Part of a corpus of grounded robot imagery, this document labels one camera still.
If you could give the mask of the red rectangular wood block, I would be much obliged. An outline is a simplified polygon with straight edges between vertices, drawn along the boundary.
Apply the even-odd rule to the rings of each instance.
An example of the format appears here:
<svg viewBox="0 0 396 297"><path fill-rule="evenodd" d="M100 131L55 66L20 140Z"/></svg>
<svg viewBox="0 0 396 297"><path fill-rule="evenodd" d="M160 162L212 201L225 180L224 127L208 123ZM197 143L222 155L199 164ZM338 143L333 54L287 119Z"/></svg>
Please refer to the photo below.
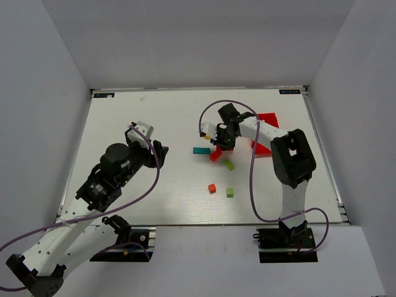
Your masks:
<svg viewBox="0 0 396 297"><path fill-rule="evenodd" d="M209 155L209 158L212 162L216 162L222 155L222 150L217 148L214 152Z"/></svg>

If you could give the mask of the teal long wood block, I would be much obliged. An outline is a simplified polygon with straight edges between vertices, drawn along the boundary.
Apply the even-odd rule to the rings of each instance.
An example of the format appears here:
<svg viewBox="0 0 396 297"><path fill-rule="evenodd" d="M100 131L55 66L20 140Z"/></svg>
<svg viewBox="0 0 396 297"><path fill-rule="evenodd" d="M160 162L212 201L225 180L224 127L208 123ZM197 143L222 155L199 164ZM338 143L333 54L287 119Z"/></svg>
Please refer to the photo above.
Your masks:
<svg viewBox="0 0 396 297"><path fill-rule="evenodd" d="M192 152L197 155L210 155L210 149L205 147L194 147Z"/></svg>

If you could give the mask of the red plastic bin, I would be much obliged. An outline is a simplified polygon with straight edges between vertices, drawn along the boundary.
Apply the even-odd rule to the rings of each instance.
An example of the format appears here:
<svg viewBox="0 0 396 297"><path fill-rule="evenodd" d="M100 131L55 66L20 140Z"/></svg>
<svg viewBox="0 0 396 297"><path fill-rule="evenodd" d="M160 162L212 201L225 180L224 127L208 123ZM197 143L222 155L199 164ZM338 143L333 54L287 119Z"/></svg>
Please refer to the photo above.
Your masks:
<svg viewBox="0 0 396 297"><path fill-rule="evenodd" d="M277 115L275 113L259 113L258 116L259 119L266 124L279 128ZM268 141L265 145L258 143L254 155L256 158L270 158L272 156L270 141Z"/></svg>

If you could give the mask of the red arch wood block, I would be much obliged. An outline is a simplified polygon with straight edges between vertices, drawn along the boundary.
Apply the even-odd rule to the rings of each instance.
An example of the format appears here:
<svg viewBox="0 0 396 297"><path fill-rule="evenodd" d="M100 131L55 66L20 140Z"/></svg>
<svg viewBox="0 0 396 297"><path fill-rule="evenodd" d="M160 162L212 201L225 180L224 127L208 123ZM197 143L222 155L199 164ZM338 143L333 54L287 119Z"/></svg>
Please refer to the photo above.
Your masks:
<svg viewBox="0 0 396 297"><path fill-rule="evenodd" d="M221 148L220 151L222 153L233 153L234 149L233 148L231 148L231 149L223 149L223 148Z"/></svg>

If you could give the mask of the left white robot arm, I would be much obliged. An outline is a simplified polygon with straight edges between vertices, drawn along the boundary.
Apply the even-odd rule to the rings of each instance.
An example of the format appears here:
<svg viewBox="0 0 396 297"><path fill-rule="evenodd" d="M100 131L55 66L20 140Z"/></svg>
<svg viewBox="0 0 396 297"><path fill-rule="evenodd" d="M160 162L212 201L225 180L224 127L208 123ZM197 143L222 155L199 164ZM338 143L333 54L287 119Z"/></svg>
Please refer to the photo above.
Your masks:
<svg viewBox="0 0 396 297"><path fill-rule="evenodd" d="M125 144L112 144L86 182L77 191L75 200L54 225L30 249L13 254L6 264L32 296L53 296L63 282L65 267L61 256L86 227L121 196L121 189L142 167L160 169L169 148L151 141L149 130L130 128Z"/></svg>

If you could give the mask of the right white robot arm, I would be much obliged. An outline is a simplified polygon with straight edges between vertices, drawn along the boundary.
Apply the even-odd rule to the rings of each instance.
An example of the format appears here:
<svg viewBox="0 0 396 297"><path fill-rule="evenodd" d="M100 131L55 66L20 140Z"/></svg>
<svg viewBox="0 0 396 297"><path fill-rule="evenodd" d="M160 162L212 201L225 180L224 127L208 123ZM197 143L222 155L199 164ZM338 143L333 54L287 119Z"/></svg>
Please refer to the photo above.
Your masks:
<svg viewBox="0 0 396 297"><path fill-rule="evenodd" d="M262 145L272 154L273 170L282 184L282 212L278 219L281 238L288 244L305 233L306 189L316 161L305 133L300 129L286 131L258 118L251 112L240 113L232 103L218 110L222 122L203 123L200 135L210 137L211 143L223 151L232 150L236 139L244 137Z"/></svg>

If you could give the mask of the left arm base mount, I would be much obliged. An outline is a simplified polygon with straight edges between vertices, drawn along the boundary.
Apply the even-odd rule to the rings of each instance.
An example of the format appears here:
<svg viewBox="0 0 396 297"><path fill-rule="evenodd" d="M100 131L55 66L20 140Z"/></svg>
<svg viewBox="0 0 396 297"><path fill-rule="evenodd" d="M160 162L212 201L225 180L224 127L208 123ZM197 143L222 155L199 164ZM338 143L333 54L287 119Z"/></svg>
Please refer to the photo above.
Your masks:
<svg viewBox="0 0 396 297"><path fill-rule="evenodd" d="M150 262L155 247L154 227L136 227L119 215L103 217L105 226L116 236L113 244L96 253L90 262Z"/></svg>

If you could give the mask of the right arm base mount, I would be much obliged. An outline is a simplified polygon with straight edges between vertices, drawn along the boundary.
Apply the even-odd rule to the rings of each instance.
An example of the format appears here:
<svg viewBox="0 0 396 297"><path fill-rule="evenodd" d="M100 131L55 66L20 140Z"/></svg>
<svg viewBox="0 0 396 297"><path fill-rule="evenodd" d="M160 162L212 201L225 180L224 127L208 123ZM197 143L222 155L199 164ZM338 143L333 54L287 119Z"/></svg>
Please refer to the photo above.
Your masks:
<svg viewBox="0 0 396 297"><path fill-rule="evenodd" d="M288 240L279 228L261 228L252 235L258 243L261 264L290 264L318 262L313 232L308 228L303 234Z"/></svg>

